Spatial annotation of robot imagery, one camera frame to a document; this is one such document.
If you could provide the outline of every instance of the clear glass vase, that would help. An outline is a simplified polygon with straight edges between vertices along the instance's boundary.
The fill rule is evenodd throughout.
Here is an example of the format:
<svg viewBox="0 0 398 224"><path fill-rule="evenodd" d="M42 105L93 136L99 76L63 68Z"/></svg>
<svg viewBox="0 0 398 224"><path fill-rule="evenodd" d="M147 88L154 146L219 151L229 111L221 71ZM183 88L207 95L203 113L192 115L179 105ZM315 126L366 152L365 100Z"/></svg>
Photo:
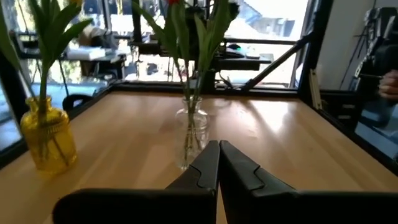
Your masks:
<svg viewBox="0 0 398 224"><path fill-rule="evenodd" d="M175 161L185 170L208 143L209 117L200 109L201 98L184 97L183 103L184 108L175 115Z"/></svg>
<svg viewBox="0 0 398 224"><path fill-rule="evenodd" d="M21 119L21 131L37 170L46 175L65 172L77 159L67 113L53 108L51 97L47 97L41 113L33 98L26 103L30 111Z"/></svg>

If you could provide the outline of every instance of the wooden table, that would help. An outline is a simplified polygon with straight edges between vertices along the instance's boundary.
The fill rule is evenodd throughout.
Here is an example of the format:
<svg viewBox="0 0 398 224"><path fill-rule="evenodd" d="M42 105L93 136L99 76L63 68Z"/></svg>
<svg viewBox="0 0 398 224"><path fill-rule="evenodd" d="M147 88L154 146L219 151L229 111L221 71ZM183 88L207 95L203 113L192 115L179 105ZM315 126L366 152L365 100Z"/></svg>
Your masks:
<svg viewBox="0 0 398 224"><path fill-rule="evenodd" d="M0 170L0 223L51 223L58 198L80 188L166 187L180 174L173 126L181 107L180 95L106 95L71 122L80 157L72 170L43 178L28 153ZM228 140L296 189L398 191L394 174L299 100L206 98L203 109L211 139Z"/></svg>

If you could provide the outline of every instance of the person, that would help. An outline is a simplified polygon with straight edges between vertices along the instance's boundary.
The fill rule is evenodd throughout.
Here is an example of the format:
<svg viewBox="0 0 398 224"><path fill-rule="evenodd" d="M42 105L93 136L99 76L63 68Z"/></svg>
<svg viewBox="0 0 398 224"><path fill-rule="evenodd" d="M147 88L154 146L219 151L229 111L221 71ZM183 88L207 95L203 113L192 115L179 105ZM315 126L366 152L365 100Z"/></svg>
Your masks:
<svg viewBox="0 0 398 224"><path fill-rule="evenodd" d="M398 70L391 70L380 80L379 94L389 100L398 100Z"/></svg>

